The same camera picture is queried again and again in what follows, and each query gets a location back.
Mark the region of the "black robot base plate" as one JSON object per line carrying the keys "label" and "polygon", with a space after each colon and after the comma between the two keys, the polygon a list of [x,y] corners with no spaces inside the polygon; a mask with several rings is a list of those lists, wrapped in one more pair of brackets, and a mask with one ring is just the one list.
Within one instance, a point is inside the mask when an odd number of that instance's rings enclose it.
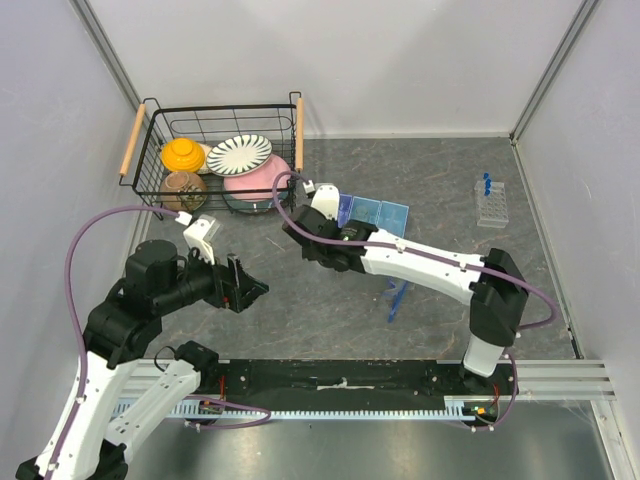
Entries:
{"label": "black robot base plate", "polygon": [[249,360],[220,362],[196,395],[275,409],[436,408],[447,397],[513,392],[513,368],[484,378],[436,360]]}

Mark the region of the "clear acrylic tube rack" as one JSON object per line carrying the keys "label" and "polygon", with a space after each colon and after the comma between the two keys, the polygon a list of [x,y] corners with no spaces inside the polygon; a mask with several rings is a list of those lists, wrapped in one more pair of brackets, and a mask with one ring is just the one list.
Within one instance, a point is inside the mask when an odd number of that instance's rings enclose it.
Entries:
{"label": "clear acrylic tube rack", "polygon": [[503,182],[492,181],[492,194],[484,196],[484,180],[476,182],[476,223],[479,227],[503,229],[509,223],[506,188]]}

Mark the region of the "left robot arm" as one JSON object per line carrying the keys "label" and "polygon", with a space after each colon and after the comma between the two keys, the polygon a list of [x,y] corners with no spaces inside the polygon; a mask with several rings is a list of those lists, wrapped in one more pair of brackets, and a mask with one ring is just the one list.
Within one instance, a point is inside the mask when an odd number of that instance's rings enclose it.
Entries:
{"label": "left robot arm", "polygon": [[208,393],[221,376],[216,352],[189,341],[161,377],[118,417],[121,393],[164,316],[198,301],[240,313],[269,290],[240,260],[207,262],[197,248],[179,255],[166,240],[140,244],[125,274],[89,314],[85,353],[62,418],[42,453],[21,463],[19,479],[122,479],[141,445],[184,397]]}

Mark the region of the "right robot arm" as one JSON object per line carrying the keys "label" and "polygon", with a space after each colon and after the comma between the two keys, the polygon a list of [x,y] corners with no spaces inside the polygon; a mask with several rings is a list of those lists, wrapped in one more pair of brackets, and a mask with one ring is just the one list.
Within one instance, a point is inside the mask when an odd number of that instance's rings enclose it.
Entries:
{"label": "right robot arm", "polygon": [[377,226],[336,220],[303,205],[284,217],[283,230],[302,257],[337,272],[394,277],[442,293],[470,309],[470,340],[458,368],[467,392],[494,381],[504,350],[513,345],[529,293],[512,257],[493,248],[485,255],[449,252],[398,237]]}

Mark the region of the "light blue front bin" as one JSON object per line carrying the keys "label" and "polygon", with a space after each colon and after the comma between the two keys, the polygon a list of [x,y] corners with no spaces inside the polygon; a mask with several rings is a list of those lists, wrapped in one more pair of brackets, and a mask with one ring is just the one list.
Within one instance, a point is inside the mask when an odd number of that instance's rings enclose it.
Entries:
{"label": "light blue front bin", "polygon": [[388,231],[389,233],[403,238],[408,222],[409,207],[406,205],[382,201],[377,227]]}

